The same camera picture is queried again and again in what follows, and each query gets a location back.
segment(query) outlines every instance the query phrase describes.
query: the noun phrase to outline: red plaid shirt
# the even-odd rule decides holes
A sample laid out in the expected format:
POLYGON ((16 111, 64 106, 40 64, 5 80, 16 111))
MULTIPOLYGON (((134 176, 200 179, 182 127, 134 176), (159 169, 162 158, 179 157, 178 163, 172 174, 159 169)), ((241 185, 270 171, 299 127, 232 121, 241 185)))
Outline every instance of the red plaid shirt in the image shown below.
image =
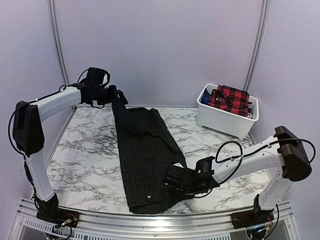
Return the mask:
POLYGON ((229 86, 218 86, 213 90, 208 105, 237 114, 248 116, 249 93, 229 86))

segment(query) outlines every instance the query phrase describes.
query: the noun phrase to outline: plastic container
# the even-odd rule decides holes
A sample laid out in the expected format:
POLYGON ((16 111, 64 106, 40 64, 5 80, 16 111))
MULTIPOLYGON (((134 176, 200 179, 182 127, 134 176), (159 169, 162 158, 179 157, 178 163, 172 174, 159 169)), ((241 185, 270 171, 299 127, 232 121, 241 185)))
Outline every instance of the plastic container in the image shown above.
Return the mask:
POLYGON ((252 108, 252 119, 201 103, 205 89, 211 94, 212 90, 217 88, 217 85, 207 84, 201 91, 197 99, 198 125, 236 136, 240 140, 244 139, 254 123, 259 120, 258 100, 253 96, 249 97, 249 102, 252 102, 250 106, 252 108))

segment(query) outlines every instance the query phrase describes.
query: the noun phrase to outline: black shirt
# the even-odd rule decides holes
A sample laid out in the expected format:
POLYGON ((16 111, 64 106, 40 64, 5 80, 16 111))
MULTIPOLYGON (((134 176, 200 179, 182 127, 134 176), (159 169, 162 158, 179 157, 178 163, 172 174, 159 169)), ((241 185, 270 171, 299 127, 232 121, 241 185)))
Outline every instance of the black shirt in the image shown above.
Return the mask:
POLYGON ((134 214, 158 214, 188 199, 162 183, 170 164, 186 159, 156 109, 112 103, 123 187, 134 214))

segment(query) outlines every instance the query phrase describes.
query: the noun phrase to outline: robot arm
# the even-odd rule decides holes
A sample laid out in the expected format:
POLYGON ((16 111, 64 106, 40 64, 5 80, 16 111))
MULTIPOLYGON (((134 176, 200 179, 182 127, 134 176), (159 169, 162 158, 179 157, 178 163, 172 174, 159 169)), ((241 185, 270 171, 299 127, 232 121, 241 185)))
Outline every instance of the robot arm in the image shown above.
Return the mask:
POLYGON ((107 71, 90 67, 86 78, 80 83, 71 84, 41 99, 21 101, 17 104, 12 136, 25 158, 24 168, 34 188, 39 219, 59 223, 59 220, 70 214, 58 208, 58 197, 48 179, 42 150, 45 143, 42 123, 52 115, 78 104, 86 103, 93 107, 93 101, 96 101, 98 105, 104 106, 116 99, 127 104, 125 96, 115 85, 107 87, 109 81, 110 75, 107 71))
POLYGON ((195 195, 207 193, 234 178, 276 168, 265 190, 255 197, 253 210, 231 216, 235 229, 264 224, 274 219, 273 209, 291 185, 311 174, 312 168, 301 141, 310 143, 297 138, 286 127, 279 126, 275 129, 275 135, 241 150, 241 156, 232 155, 224 160, 207 157, 196 163, 195 170, 170 165, 165 171, 163 183, 180 193, 195 195))

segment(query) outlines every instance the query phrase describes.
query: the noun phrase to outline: white marble pattern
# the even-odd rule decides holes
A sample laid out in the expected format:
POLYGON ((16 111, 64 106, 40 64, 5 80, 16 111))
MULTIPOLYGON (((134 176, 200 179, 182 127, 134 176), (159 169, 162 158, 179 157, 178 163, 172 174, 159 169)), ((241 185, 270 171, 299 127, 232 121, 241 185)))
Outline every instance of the white marble pattern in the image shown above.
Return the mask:
MULTIPOLYGON (((156 108, 186 158, 189 168, 197 160, 215 155, 219 146, 238 138, 197 125, 196 108, 156 108)), ((252 145, 249 137, 240 141, 252 145)), ((227 145, 222 154, 238 151, 227 145)), ((75 113, 48 166, 49 180, 61 206, 106 213, 128 214, 118 157, 117 135, 110 108, 80 108, 75 113)), ((204 198, 177 203, 163 214, 205 213, 253 204, 269 182, 265 171, 233 179, 204 198)))

